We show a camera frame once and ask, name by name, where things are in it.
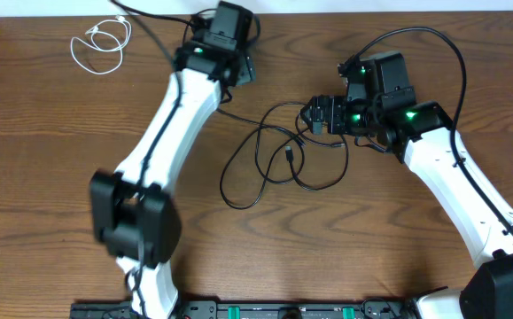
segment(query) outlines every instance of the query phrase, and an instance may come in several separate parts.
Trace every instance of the wood grain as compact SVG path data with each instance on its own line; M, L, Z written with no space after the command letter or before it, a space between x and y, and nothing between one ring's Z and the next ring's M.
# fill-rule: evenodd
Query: wood grain
M169 67L136 27L120 70L88 74L69 41L100 18L0 19L0 318L65 318L75 300L126 296L122 273L91 236L88 182L114 169L155 114ZM259 119L273 104L342 94L336 65L384 31L427 25L462 50L469 87L460 130L471 155L513 206L513 12L270 15L254 50L258 80L234 89L223 108ZM148 20L174 50L182 26ZM374 51L401 50L418 100L452 112L460 75L455 57L431 35L399 35ZM77 50L98 68L111 57ZM270 121L292 126L297 107ZM351 150L346 178L306 192L270 186L253 209L222 201L218 182L252 128L220 114L203 127L175 194L183 237L173 258L183 292L223 300L351 300L408 296L474 273L460 235L437 200L392 156ZM262 162L283 139L264 135ZM339 174L341 150L307 147L303 175ZM283 157L272 175L287 176ZM253 150L225 179L236 201L255 196Z

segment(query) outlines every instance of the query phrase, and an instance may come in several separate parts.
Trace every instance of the white cable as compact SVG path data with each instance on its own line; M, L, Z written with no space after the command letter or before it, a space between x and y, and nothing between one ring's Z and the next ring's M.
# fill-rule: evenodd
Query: white cable
M116 36L111 35L111 34L105 32L105 31L98 30L98 26L100 26L100 25L102 25L103 23L106 23L106 22L120 23L122 26L124 26L124 29L126 30L126 36L125 36L125 39L124 39L123 43L120 43L120 40L117 39ZM98 46L98 44L95 43L95 35L96 34L110 36L112 39L114 39L114 41L116 41L116 43L118 45L116 47L114 47L114 48L111 48L111 49L101 48L100 46ZM78 37L71 38L71 56L73 57L75 62L77 62L77 64L80 67L82 67L83 69L87 70L88 72L90 72L92 74L97 74L97 75L109 74L110 72L112 72L112 71L116 70L117 68L119 68L120 65L122 64L122 58L123 58L122 49L124 49L124 47L126 47L126 45L128 44L128 41L130 40L130 36L132 35L132 25L130 24L130 22L126 21L126 19L124 19L124 17L116 16L116 19L106 19L104 21L98 22L94 27L92 27L89 30L87 30L87 32L85 32L85 35L90 35L90 42L92 44L89 44L89 43L81 40ZM115 66L114 68L112 68L112 69L110 69L108 71L104 71L104 72L96 72L96 71L93 71L93 70L87 68L81 62L79 62L79 60L75 56L75 53L73 51L73 42L75 40L79 41L80 43L85 44L86 46L88 46L89 48L91 48L92 50L95 50L95 51L99 51L99 52L116 52L116 51L119 51L120 52L120 61L118 62L118 65Z

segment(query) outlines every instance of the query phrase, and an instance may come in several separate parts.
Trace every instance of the wooden table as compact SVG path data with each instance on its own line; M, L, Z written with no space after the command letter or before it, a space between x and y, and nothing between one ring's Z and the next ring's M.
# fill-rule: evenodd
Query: wooden table
M91 235L88 182L134 148L165 94L169 66L135 26L120 70L83 71L69 41L100 20L0 19L0 318L65 318L76 300L127 296L122 273ZM513 206L513 12L261 20L253 53L258 80L234 89L233 102L223 106L255 120L279 102L343 94L337 63L385 31L427 25L447 32L469 73L463 140ZM182 25L147 23L171 51L179 45ZM373 52L388 50L404 53L419 101L438 100L452 113L461 77L444 43L399 35ZM88 58L107 68L116 54ZM270 122L292 127L297 111L280 109ZM393 156L353 147L336 187L273 185L253 209L229 209L219 177L252 129L212 115L183 167L175 194L183 236L172 262L178 289L223 300L351 300L463 287L471 278L475 270L455 227ZM262 163L283 139L264 135ZM287 176L284 156L278 158L272 176ZM342 164L342 150L308 146L301 177L325 183ZM225 190L248 202L260 183L251 146L232 165Z

